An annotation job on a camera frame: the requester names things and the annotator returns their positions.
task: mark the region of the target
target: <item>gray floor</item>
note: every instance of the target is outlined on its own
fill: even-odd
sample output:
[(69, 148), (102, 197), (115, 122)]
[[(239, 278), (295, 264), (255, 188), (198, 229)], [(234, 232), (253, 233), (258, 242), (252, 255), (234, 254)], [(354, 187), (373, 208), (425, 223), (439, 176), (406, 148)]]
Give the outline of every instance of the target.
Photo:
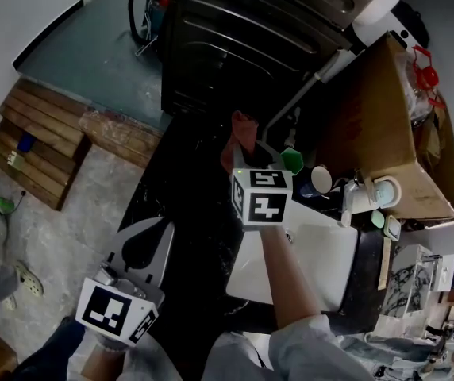
[[(75, 308), (86, 275), (109, 249), (143, 170), (93, 146), (67, 196), (62, 212), (27, 194), (9, 217), (2, 260), (24, 261), (44, 285), (42, 299), (24, 287), (18, 308), (0, 306), (0, 336), (21, 361), (51, 335)], [(18, 200), (21, 188), (0, 170), (0, 196)]]
[[(136, 24), (145, 0), (135, 1)], [(18, 69), (23, 75), (164, 131), (161, 63), (129, 33), (128, 0), (91, 0), (54, 30)]]

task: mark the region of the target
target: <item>wooden plank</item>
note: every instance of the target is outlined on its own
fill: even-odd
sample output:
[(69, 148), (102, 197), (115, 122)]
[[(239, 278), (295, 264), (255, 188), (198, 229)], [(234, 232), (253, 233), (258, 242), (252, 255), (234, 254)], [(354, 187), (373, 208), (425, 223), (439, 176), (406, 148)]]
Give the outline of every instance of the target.
[(148, 166), (149, 158), (137, 154), (134, 151), (129, 150), (126, 147), (122, 147), (113, 141), (107, 140), (100, 136), (88, 135), (98, 147), (105, 149), (108, 152), (112, 152), (114, 155), (119, 156), (123, 160), (129, 161), (131, 164), (137, 165), (141, 168)]
[(28, 106), (12, 96), (6, 97), (5, 104), (11, 109), (17, 111), (20, 115), (27, 117), (34, 123), (44, 126), (47, 130), (52, 131), (54, 134), (57, 134), (58, 136), (61, 136), (76, 145), (79, 145), (83, 138), (82, 132), (73, 129), (69, 125), (62, 123), (53, 117), (49, 117), (47, 114)]
[(70, 179), (68, 180), (68, 185), (66, 185), (65, 190), (63, 192), (63, 195), (61, 196), (60, 203), (58, 203), (58, 209), (61, 210), (63, 207), (63, 204), (65, 203), (65, 200), (67, 199), (68, 196), (68, 191), (71, 188), (71, 185), (73, 184), (75, 177), (77, 176), (77, 172), (79, 172), (79, 169), (81, 165), (83, 164), (84, 158), (86, 158), (87, 153), (90, 151), (91, 148), (91, 141), (88, 137), (84, 137), (83, 140), (81, 141), (81, 144), (77, 147), (77, 151), (75, 152), (74, 155), (74, 160), (75, 160), (75, 168), (74, 171), (70, 175)]
[[(19, 127), (5, 118), (0, 123), (0, 131), (10, 135), (17, 142), (21, 140), (23, 134), (23, 131)], [(47, 160), (67, 175), (70, 175), (74, 171), (75, 162), (73, 160), (53, 150), (41, 141), (35, 141), (31, 147), (31, 152)]]
[(16, 87), (11, 90), (10, 95), (15, 97), (17, 100), (20, 100), (21, 102), (27, 104), (28, 106), (34, 107), (42, 113), (45, 113), (48, 116), (53, 117), (66, 125), (69, 125), (73, 129), (76, 129), (78, 131), (81, 130), (79, 126), (80, 117), (66, 110), (63, 110), (61, 107), (55, 106), (41, 98), (38, 98), (37, 96), (33, 96), (30, 93), (17, 89)]
[[(8, 156), (10, 155), (11, 152), (12, 150), (0, 141), (0, 155), (5, 160), (8, 159)], [(60, 185), (53, 179), (49, 178), (45, 173), (39, 171), (32, 164), (26, 161), (21, 165), (19, 172), (26, 175), (34, 183), (37, 183), (38, 185), (43, 187), (47, 192), (53, 194), (57, 198), (60, 198), (61, 195), (63, 194), (64, 185)]]
[(56, 151), (61, 152), (63, 155), (69, 158), (74, 156), (77, 146), (72, 144), (70, 141), (66, 141), (62, 137), (50, 132), (45, 127), (34, 123), (19, 114), (17, 111), (10, 109), (8, 106), (2, 106), (0, 108), (0, 114), (12, 121), (19, 128), (27, 131), (39, 140), (42, 140), (45, 144), (48, 144)]
[(134, 127), (132, 127), (130, 137), (142, 140), (148, 145), (148, 147), (152, 148), (153, 151), (155, 151), (156, 147), (158, 147), (158, 144), (160, 143), (160, 140), (162, 139), (161, 135), (157, 135), (149, 131), (139, 130)]
[(131, 133), (130, 127), (123, 124), (119, 114), (116, 117), (112, 114), (88, 112), (83, 116), (82, 128), (85, 133), (93, 133), (118, 145), (124, 145)]
[(0, 154), (0, 169), (4, 171), (10, 178), (25, 188), (35, 198), (40, 199), (51, 209), (58, 210), (60, 200), (53, 194), (48, 193), (43, 187), (34, 183), (26, 175), (20, 173), (17, 169), (12, 168), (6, 163), (6, 159)]
[(129, 140), (127, 141), (126, 148), (136, 152), (137, 154), (141, 154), (142, 156), (146, 156), (148, 158), (151, 158), (151, 156), (154, 153), (154, 149), (150, 150), (148, 145), (144, 143), (141, 140), (138, 140), (137, 138), (130, 137)]
[(90, 109), (88, 105), (77, 102), (72, 98), (64, 96), (54, 90), (48, 89), (47, 87), (37, 85), (26, 79), (19, 79), (16, 86), (17, 88), (30, 94), (33, 94), (38, 98), (42, 98), (49, 103), (59, 106), (62, 109), (65, 109), (66, 111), (69, 111), (70, 113), (73, 113), (78, 117), (82, 117), (83, 113)]
[(17, 150), (18, 141), (15, 140), (11, 135), (0, 131), (0, 141), (6, 145), (10, 150), (14, 150), (17, 153), (24, 156), (27, 163), (33, 165), (36, 169), (42, 171), (47, 176), (55, 180), (57, 183), (66, 186), (70, 175), (61, 171), (59, 168), (55, 167), (49, 163), (44, 158), (38, 156), (33, 150), (29, 152), (20, 152)]

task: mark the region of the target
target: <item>white sleeve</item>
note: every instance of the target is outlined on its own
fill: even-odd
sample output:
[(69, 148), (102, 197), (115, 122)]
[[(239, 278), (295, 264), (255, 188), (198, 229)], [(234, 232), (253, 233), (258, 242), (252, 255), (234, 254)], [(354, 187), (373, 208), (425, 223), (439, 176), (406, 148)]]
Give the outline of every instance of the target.
[(325, 315), (308, 317), (271, 335), (269, 356), (285, 380), (373, 381), (370, 373), (339, 348)]

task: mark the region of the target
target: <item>person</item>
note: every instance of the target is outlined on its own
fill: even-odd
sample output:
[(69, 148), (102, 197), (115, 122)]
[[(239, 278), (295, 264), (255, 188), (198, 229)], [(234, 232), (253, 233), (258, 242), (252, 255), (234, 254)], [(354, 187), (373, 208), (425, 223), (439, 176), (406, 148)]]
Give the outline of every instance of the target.
[[(253, 358), (255, 349), (248, 339), (236, 333), (223, 333), (210, 351), (202, 379), (372, 381), (368, 370), (336, 344), (328, 318), (321, 314), (316, 293), (308, 287), (283, 229), (264, 227), (260, 235), (279, 327), (269, 344), (273, 370), (264, 368)], [(63, 381), (65, 361), (77, 348), (82, 335), (83, 329), (76, 322), (62, 324), (40, 351), (6, 379)], [(136, 349), (127, 354), (127, 347), (120, 342), (105, 337), (99, 337), (98, 341), (80, 379), (160, 381), (152, 364), (137, 355)]]
[(0, 302), (9, 310), (17, 308), (13, 293), (20, 284), (37, 297), (44, 293), (40, 280), (21, 261), (0, 267)]
[(339, 337), (342, 349), (373, 368), (381, 380), (454, 379), (454, 350), (448, 348), (443, 336), (437, 344), (418, 344), (410, 339), (385, 338), (370, 333), (358, 336)]

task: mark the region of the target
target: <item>green bottle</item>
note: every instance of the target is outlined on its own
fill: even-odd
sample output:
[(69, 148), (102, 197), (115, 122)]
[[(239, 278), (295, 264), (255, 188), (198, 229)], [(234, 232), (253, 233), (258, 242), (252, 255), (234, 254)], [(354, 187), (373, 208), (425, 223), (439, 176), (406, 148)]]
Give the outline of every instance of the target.
[(0, 211), (2, 214), (12, 213), (15, 209), (15, 205), (11, 200), (0, 197)]

